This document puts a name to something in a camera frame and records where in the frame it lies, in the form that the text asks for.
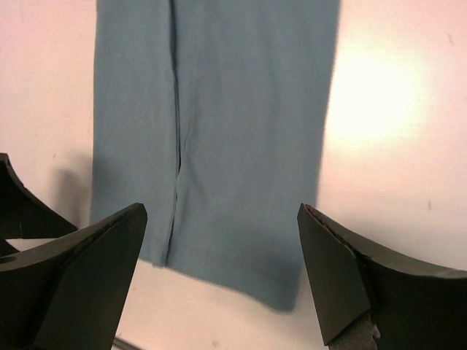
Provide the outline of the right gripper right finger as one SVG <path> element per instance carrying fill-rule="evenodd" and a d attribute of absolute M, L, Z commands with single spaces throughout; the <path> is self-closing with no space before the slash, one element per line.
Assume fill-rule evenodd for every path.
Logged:
<path fill-rule="evenodd" d="M 330 349 L 464 349 L 466 272 L 365 238 L 303 204 L 298 230 Z"/>

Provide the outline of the blue t-shirt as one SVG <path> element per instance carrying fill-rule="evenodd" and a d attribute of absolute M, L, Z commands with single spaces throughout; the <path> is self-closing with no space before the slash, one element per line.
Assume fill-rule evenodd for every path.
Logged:
<path fill-rule="evenodd" d="M 97 222 L 147 210 L 140 256 L 278 311 L 317 197 L 338 1 L 98 1 Z"/>

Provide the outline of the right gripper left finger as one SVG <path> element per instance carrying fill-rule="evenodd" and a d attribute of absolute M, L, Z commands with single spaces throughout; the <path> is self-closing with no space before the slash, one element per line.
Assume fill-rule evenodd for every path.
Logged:
<path fill-rule="evenodd" d="M 1 257 L 1 348 L 112 348 L 146 225 L 134 203 Z"/>

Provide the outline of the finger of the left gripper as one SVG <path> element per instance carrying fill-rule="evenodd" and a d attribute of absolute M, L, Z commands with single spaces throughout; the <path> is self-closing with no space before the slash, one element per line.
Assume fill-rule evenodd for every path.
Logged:
<path fill-rule="evenodd" d="M 77 227 L 30 192 L 1 154 L 1 254 L 18 252 L 9 239 L 60 238 Z"/>

